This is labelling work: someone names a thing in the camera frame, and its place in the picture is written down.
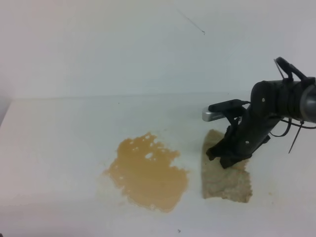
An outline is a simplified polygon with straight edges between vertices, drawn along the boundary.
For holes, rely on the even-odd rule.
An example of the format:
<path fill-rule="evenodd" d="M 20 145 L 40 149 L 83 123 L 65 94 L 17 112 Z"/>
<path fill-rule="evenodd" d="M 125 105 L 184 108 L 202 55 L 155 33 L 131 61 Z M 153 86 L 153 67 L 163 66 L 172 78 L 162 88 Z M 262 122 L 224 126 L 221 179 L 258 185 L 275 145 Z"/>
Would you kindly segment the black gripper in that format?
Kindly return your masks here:
<path fill-rule="evenodd" d="M 258 114 L 254 106 L 250 105 L 229 142 L 222 139 L 207 149 L 206 155 L 209 160 L 220 158 L 220 165 L 224 169 L 232 167 L 236 163 L 251 158 L 279 122 L 279 116 L 269 113 Z"/>

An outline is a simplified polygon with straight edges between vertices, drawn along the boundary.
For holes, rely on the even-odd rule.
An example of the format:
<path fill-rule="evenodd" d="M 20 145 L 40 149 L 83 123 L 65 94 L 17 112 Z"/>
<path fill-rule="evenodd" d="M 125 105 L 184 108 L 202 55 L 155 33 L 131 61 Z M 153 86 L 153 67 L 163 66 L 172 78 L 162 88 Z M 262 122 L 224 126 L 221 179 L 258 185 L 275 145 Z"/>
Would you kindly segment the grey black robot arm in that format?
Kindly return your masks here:
<path fill-rule="evenodd" d="M 280 122 L 292 126 L 316 121 L 316 82 L 262 81 L 254 85 L 250 101 L 229 100 L 208 106 L 204 121 L 227 118 L 230 122 L 224 138 L 206 151 L 209 160 L 220 159 L 228 168 L 251 158 L 253 153 L 270 139 L 269 133 Z"/>

